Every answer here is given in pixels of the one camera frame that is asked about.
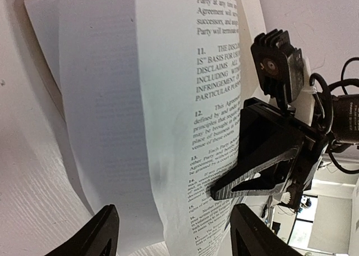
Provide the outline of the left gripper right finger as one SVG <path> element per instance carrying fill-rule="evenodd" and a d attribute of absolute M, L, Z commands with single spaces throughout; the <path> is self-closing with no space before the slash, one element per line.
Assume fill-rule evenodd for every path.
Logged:
<path fill-rule="evenodd" d="M 230 216 L 234 256 L 291 256 L 301 254 L 278 238 L 245 204 L 233 207 Z"/>

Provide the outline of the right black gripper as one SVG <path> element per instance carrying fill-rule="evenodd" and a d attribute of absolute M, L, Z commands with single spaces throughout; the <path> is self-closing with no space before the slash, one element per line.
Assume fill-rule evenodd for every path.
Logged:
<path fill-rule="evenodd" d="M 328 137 L 308 115 L 247 99 L 241 110 L 237 161 L 211 186 L 210 196 L 224 200 L 280 192 L 281 205 L 299 207 L 327 146 Z"/>

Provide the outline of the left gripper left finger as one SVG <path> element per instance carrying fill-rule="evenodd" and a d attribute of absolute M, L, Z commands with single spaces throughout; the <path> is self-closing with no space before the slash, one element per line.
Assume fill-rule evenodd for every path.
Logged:
<path fill-rule="evenodd" d="M 105 205 L 77 233 L 47 256 L 117 255 L 119 215 L 116 206 Z"/>

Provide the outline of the printed paper sheet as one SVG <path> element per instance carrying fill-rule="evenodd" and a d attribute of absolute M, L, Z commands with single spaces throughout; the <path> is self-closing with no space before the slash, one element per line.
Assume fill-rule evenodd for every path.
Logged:
<path fill-rule="evenodd" d="M 259 0 L 24 0 L 61 92 L 82 190 L 114 204 L 118 254 L 165 242 L 217 255 L 240 199 L 210 186 L 236 160 L 258 89 Z"/>

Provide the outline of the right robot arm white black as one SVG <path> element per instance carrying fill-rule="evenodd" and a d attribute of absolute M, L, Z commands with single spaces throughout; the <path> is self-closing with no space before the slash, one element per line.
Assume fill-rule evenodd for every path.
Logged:
<path fill-rule="evenodd" d="M 254 57 L 265 94 L 277 100 L 272 106 L 257 98 L 247 99 L 241 111 L 239 151 L 236 165 L 210 188 L 214 200 L 242 195 L 289 194 L 285 206 L 296 209 L 302 194 L 311 187 L 324 153 L 332 156 L 358 144 L 358 95 L 334 96 L 338 87 L 357 86 L 357 79 L 327 84 L 317 73 L 308 84 L 321 85 L 311 94 L 313 122 L 295 117 L 289 102 L 305 83 L 301 57 Z"/>

